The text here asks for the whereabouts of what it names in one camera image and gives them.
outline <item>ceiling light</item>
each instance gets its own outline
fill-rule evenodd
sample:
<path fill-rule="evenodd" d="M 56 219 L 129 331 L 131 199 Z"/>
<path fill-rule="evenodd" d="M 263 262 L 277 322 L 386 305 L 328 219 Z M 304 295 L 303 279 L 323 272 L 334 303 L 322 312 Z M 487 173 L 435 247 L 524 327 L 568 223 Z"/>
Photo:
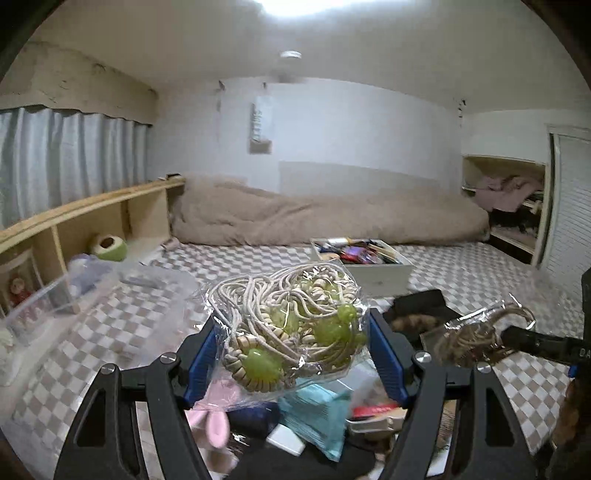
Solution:
<path fill-rule="evenodd" d="M 254 0 L 261 4 L 269 15 L 276 17 L 302 17 L 354 4 L 366 4 L 376 0 Z"/>

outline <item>black tool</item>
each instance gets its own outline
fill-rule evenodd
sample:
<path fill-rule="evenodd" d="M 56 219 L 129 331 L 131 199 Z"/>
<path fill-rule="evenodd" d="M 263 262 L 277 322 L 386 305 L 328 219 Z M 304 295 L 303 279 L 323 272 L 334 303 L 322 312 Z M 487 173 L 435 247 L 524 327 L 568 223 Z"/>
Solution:
<path fill-rule="evenodd" d="M 570 366 L 569 377 L 575 378 L 591 367 L 591 268 L 581 278 L 583 292 L 584 331 L 583 340 L 558 337 L 510 326 L 501 333 L 501 341 L 507 348 L 529 353 Z"/>
<path fill-rule="evenodd" d="M 369 347 L 388 395 L 409 409 L 381 479 L 423 480 L 434 452 L 444 400 L 456 399 L 444 479 L 534 480 L 535 467 L 511 404 L 488 364 L 443 367 L 368 312 Z M 147 367 L 100 369 L 67 435 L 55 480 L 148 478 L 135 402 L 147 401 L 166 480 L 209 479 L 183 414 L 205 394 L 215 360 L 215 321 Z"/>

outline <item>white box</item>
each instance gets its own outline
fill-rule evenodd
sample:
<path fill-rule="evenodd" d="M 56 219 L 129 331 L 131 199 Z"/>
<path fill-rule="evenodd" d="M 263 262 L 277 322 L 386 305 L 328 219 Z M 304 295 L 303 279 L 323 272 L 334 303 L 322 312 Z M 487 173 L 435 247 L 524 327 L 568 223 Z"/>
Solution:
<path fill-rule="evenodd" d="M 326 238 L 312 238 L 310 240 L 312 260 L 320 260 L 316 243 L 321 245 L 327 240 Z M 387 243 L 381 240 L 376 243 L 383 249 L 391 251 L 401 264 L 345 265 L 345 267 L 363 289 L 363 294 L 368 297 L 395 297 L 408 293 L 408 279 L 414 268 L 413 263 Z"/>

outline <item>gray curtain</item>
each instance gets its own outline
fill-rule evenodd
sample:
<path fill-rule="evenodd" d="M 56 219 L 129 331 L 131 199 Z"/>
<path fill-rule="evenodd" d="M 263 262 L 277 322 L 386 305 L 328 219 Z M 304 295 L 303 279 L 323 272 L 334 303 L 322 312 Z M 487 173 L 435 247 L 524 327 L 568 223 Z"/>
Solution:
<path fill-rule="evenodd" d="M 0 228 L 145 182 L 147 125 L 101 113 L 0 112 Z"/>

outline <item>pink bunny plush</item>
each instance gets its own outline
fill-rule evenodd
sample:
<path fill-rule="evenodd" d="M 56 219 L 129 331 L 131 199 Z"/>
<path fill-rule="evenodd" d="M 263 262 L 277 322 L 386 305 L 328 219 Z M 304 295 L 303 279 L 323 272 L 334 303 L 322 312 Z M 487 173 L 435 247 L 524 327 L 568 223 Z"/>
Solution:
<path fill-rule="evenodd" d="M 185 412 L 191 430 L 198 428 L 207 417 L 207 441 L 214 448 L 224 448 L 230 438 L 230 422 L 224 408 L 236 403 L 239 397 L 240 387 L 235 382 L 211 382 L 203 399 L 198 401 L 192 410 Z"/>

